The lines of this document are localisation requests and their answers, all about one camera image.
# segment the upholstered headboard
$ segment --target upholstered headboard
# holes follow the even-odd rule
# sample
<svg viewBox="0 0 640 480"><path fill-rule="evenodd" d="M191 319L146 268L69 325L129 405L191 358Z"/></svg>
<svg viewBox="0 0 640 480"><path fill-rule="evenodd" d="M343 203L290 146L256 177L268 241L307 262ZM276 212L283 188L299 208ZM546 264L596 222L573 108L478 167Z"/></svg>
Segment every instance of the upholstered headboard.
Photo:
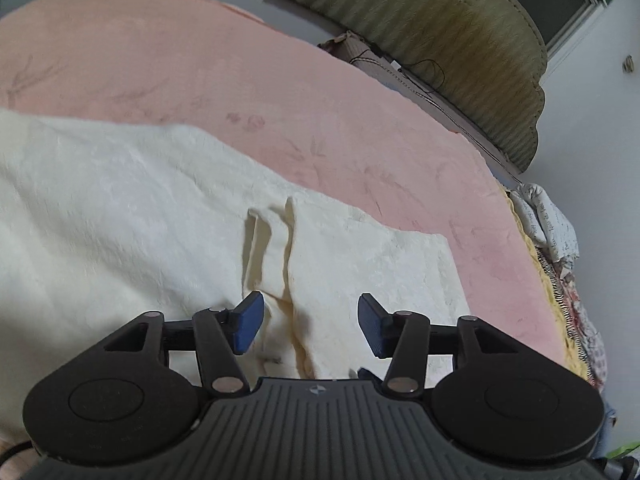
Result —
<svg viewBox="0 0 640 480"><path fill-rule="evenodd" d="M546 47L516 0L292 1L411 65L520 170L527 168L538 146Z"/></svg>

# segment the blue fabric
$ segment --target blue fabric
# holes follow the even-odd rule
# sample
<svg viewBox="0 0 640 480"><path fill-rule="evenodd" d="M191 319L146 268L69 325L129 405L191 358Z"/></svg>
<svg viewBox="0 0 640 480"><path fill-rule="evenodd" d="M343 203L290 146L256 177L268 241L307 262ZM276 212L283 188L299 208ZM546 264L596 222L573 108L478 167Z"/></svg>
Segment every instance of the blue fabric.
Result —
<svg viewBox="0 0 640 480"><path fill-rule="evenodd" d="M592 458L602 458L607 454L611 440L611 431L613 430L613 425L616 423L616 410L607 402L604 393L602 394L602 402L604 402L604 422L598 432L596 447L593 448L591 452Z"/></svg>

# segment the green object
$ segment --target green object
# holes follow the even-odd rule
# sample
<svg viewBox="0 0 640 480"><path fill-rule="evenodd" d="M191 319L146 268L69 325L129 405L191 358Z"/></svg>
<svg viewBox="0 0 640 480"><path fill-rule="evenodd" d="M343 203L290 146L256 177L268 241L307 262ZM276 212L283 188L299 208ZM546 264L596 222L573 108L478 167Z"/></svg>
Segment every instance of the green object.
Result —
<svg viewBox="0 0 640 480"><path fill-rule="evenodd" d="M292 1L411 66L520 170L527 169L538 147L546 47L516 0ZM442 71L421 62L426 59Z"/></svg>
<svg viewBox="0 0 640 480"><path fill-rule="evenodd" d="M632 451L636 450L640 447L640 442L632 442L631 444L626 444L625 446L621 446L617 449L614 449L610 453L607 453L607 458L620 458L628 455Z"/></svg>

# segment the round black pad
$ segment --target round black pad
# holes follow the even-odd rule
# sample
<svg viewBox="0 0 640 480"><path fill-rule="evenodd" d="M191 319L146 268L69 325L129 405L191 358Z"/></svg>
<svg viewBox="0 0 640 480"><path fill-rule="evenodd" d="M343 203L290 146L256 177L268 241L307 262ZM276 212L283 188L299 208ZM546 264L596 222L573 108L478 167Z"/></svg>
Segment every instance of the round black pad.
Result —
<svg viewBox="0 0 640 480"><path fill-rule="evenodd" d="M142 352L82 354L30 391L24 425L38 450L114 465L165 449L198 415L195 389Z"/></svg>
<svg viewBox="0 0 640 480"><path fill-rule="evenodd" d="M510 463L560 464L590 452L604 416L598 392L543 358L482 356L441 380L433 414L470 452Z"/></svg>
<svg viewBox="0 0 640 480"><path fill-rule="evenodd" d="M69 397L69 407L79 417L110 422L134 413L145 400L144 392L122 379L97 379L80 384Z"/></svg>

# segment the pink blanket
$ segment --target pink blanket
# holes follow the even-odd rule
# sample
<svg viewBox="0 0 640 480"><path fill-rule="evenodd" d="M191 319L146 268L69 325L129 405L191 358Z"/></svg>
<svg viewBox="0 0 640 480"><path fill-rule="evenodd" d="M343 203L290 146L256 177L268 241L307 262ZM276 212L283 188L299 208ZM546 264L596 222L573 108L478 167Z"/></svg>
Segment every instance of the pink blanket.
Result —
<svg viewBox="0 0 640 480"><path fill-rule="evenodd" d="M564 363L482 157L356 68L211 0L38 0L0 21L0 44L1 106L194 124L386 225L444 234L471 311Z"/></svg>

